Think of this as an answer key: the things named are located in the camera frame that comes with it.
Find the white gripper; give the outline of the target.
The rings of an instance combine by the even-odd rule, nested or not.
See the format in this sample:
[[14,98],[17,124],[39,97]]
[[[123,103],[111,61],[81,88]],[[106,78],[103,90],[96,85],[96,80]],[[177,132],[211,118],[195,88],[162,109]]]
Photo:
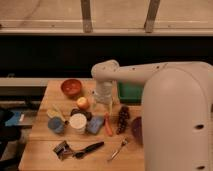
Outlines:
[[97,103],[109,105],[109,116],[113,114],[113,100],[112,100],[113,84],[109,82],[96,82],[93,95]]

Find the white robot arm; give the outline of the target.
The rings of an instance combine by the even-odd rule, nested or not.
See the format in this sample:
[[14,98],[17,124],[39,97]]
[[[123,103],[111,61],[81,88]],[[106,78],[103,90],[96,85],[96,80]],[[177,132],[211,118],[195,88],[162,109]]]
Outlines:
[[94,65],[94,98],[112,100],[112,81],[141,85],[145,171],[213,171],[213,66],[200,61]]

